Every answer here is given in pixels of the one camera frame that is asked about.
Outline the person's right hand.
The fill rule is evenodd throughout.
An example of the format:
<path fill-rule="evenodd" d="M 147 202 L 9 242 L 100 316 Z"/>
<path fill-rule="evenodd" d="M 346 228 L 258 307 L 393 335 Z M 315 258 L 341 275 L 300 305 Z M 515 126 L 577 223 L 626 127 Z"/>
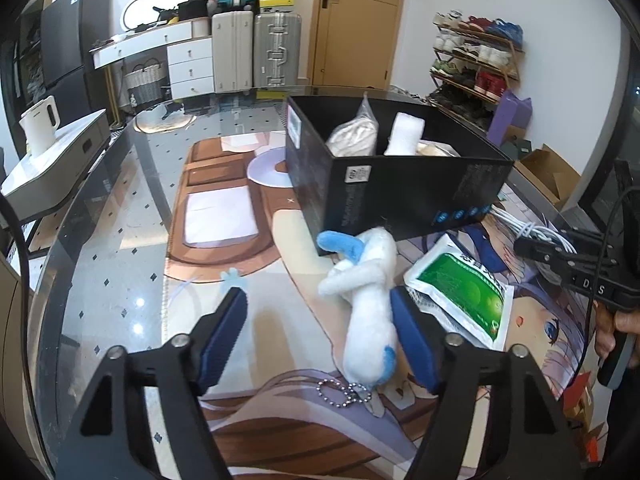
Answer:
<path fill-rule="evenodd" d="M 640 335 L 640 315 L 638 311 L 610 312 L 603 304 L 596 307 L 596 334 L 594 335 L 594 350 L 600 359 L 604 360 L 615 349 L 614 334 Z"/>

